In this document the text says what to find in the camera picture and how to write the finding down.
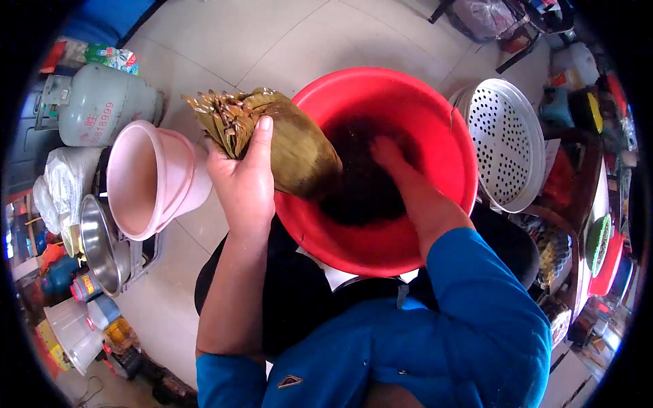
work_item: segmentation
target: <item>pink plastic bucket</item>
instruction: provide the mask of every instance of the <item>pink plastic bucket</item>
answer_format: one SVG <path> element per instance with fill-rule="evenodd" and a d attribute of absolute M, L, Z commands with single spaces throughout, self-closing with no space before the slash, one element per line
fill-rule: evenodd
<path fill-rule="evenodd" d="M 106 190 L 118 228 L 132 240 L 146 240 L 208 198 L 206 152 L 177 132 L 134 121 L 111 150 Z"/>

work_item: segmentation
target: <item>stainless steel bowl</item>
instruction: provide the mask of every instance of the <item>stainless steel bowl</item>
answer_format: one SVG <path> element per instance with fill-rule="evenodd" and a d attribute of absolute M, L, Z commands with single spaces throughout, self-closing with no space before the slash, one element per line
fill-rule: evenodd
<path fill-rule="evenodd" d="M 108 205 L 92 194 L 82 200 L 80 230 L 90 272 L 104 293 L 117 297 L 131 273 L 129 244 L 118 242 Z"/>

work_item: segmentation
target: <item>blue shirt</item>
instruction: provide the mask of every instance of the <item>blue shirt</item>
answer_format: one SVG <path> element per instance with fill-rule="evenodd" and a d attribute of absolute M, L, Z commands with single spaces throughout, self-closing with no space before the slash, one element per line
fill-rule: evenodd
<path fill-rule="evenodd" d="M 401 310 L 396 299 L 361 302 L 283 353 L 268 381 L 246 357 L 204 354 L 199 405 L 358 407 L 375 381 L 427 407 L 537 407 L 550 324 L 507 266 L 476 231 L 457 228 L 433 244 L 426 267 L 440 312 L 410 297 Z M 278 387 L 288 375 L 297 383 Z"/>

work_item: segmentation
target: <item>blue sleeve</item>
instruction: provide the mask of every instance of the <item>blue sleeve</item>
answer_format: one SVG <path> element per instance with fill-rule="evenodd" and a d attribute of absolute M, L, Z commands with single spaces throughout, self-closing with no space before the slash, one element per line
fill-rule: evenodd
<path fill-rule="evenodd" d="M 200 407 L 256 407 L 263 404 L 265 369 L 243 356 L 203 354 L 195 362 Z"/>
<path fill-rule="evenodd" d="M 456 228 L 426 268 L 454 378 L 472 380 L 486 405 L 537 407 L 549 377 L 549 320 L 476 231 Z"/>

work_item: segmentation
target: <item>perforated steamer lid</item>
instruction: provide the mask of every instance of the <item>perforated steamer lid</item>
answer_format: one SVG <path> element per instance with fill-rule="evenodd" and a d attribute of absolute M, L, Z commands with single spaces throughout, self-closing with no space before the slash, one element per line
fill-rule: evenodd
<path fill-rule="evenodd" d="M 480 184 L 492 205 L 517 213 L 533 202 L 545 169 L 542 128 L 528 99 L 513 84 L 489 79 L 451 98 L 476 149 Z"/>

